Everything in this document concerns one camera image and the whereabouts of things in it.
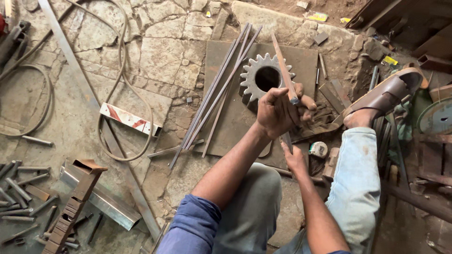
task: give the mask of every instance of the rolled-up sleeve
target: rolled-up sleeve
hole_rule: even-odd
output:
[[[186,195],[157,254],[211,253],[220,220],[221,211],[216,204],[191,194]]]

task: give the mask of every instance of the light blue jeans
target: light blue jeans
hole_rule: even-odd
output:
[[[231,203],[222,212],[214,239],[214,254],[265,254],[276,230],[282,198],[281,177],[270,167],[254,163]],[[375,131],[346,130],[326,206],[354,254],[368,247],[379,209],[380,178]],[[301,230],[275,254],[310,254],[306,230]]]

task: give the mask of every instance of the concrete floor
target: concrete floor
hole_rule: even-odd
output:
[[[63,0],[51,0],[56,15],[60,15],[69,4]],[[153,107],[154,122],[163,126],[162,133],[153,139],[145,155],[178,145],[190,125],[191,118],[200,104],[203,82],[206,41],[218,23],[218,12],[224,8],[233,15],[226,21],[221,40],[231,41],[240,32],[245,22],[257,27],[264,24],[258,42],[268,42],[268,33],[275,27],[280,34],[280,44],[302,48],[312,48],[324,54],[330,79],[341,80],[344,89],[353,99],[363,92],[363,86],[370,79],[371,65],[359,53],[366,39],[361,35],[329,24],[317,24],[314,21],[280,14],[238,1],[221,0],[119,0],[128,17],[128,29],[125,36],[129,59],[126,73],[135,89],[143,95]],[[30,39],[32,46],[47,32],[49,26],[41,10],[34,13],[26,11],[21,1],[17,2],[19,19],[30,21]],[[93,1],[85,4],[88,9],[106,18],[119,29],[122,15],[118,8],[106,1]],[[207,18],[206,11],[213,16]],[[72,45],[85,75],[100,101],[114,84],[118,71],[116,36],[110,28],[96,18],[81,10],[73,11],[61,26]],[[320,47],[315,45],[313,37],[326,31],[330,37]],[[61,164],[67,157],[93,158],[96,163],[107,166],[99,183],[134,206],[122,172],[117,163],[105,155],[99,147],[96,135],[97,115],[93,115],[82,98],[82,93],[71,76],[66,59],[54,37],[51,37],[33,56],[28,59],[32,64],[44,67],[52,85],[53,97],[51,113],[44,124],[33,133],[34,137],[50,140],[53,147],[27,143],[21,139],[0,136],[0,161],[22,160],[23,165],[51,166],[51,177],[36,185],[42,190],[61,195],[59,208],[68,199],[70,189],[58,181]],[[33,125],[42,112],[42,106],[48,96],[43,90],[44,79],[36,71],[20,70],[0,87],[0,130],[18,133]],[[193,102],[187,104],[186,98]],[[316,100],[325,100],[316,94]],[[121,83],[111,100],[111,104],[133,114],[147,118],[144,104]],[[146,136],[131,128],[112,123],[119,143],[127,156],[134,156],[144,146]],[[215,163],[218,158],[200,154],[183,153],[175,168],[170,171],[168,163],[173,155],[163,155],[152,160],[143,155],[131,162],[133,173],[141,186],[143,194],[160,225],[170,220],[180,200],[189,193],[197,181]],[[21,174],[21,179],[30,176]],[[85,208],[96,216],[98,210],[92,205]],[[45,212],[38,221],[44,219]],[[93,225],[91,220],[80,227],[77,239],[82,243],[78,251],[72,253],[138,253],[141,245],[151,245],[146,225],[140,222],[127,232],[108,217],[103,219],[91,246],[84,244],[87,232]],[[278,229],[269,244],[281,247],[300,229],[304,221],[302,200],[299,189],[291,179],[283,178],[283,199],[278,217]],[[11,231],[27,225],[11,225],[2,222]],[[33,231],[27,235],[23,247],[8,246],[8,253],[40,253],[42,246],[32,238],[38,234]],[[6,237],[6,231],[0,232],[0,238]]]

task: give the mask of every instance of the brown sandal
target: brown sandal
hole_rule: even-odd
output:
[[[380,113],[375,117],[386,114],[403,101],[406,101],[420,87],[423,76],[416,68],[406,68],[398,71],[379,83],[370,92],[359,98],[342,112],[345,118],[349,114],[362,108],[378,109]],[[383,94],[389,93],[392,100]]]

